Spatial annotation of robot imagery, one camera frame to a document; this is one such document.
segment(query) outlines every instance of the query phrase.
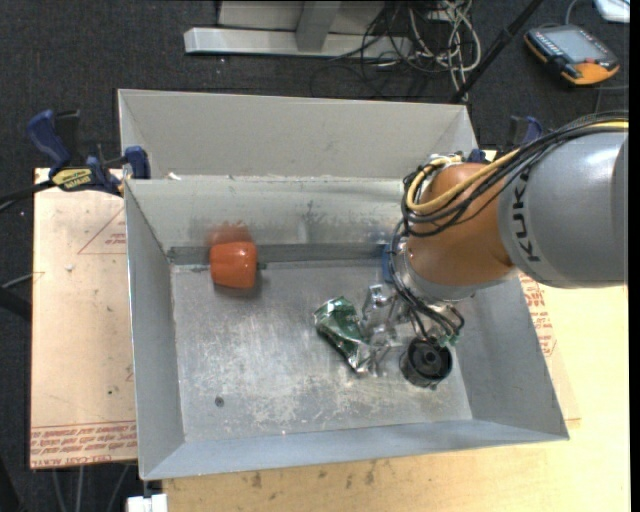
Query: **gray metal bar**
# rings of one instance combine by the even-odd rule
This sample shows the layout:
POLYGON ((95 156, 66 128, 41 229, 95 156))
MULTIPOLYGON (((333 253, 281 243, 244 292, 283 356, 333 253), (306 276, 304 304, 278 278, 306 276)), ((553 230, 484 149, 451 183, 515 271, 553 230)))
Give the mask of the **gray metal bar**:
MULTIPOLYGON (((364 43, 370 43, 369 36, 364 43)), ((407 56, 411 42, 407 38, 394 38, 400 52, 407 56)), ((245 30, 235 28, 192 28, 184 33, 187 54, 249 54, 249 55, 299 55, 309 57, 337 57, 357 50, 362 46, 361 35, 328 34, 322 48, 304 51, 298 47, 295 32, 275 30, 245 30)), ((360 52, 350 55, 360 58, 360 52)), ((396 57, 389 39, 383 37, 365 48, 365 59, 389 59, 396 57)))
MULTIPOLYGON (((347 261, 380 258, 384 244, 270 244, 260 245, 259 263, 347 261)), ((172 247, 167 258, 175 265, 208 265, 208 247, 172 247)))
POLYGON ((296 42, 301 51, 322 50, 341 2, 305 2, 296 28, 296 42))

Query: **crumpled foil packet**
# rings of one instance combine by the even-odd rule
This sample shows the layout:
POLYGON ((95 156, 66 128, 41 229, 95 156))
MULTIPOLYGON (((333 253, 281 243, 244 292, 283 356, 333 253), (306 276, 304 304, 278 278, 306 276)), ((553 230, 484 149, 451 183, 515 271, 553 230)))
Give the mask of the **crumpled foil packet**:
POLYGON ((358 326, 355 306, 346 298, 328 300, 314 313, 316 329, 346 358, 357 373, 366 373, 371 364, 372 349, 358 326))

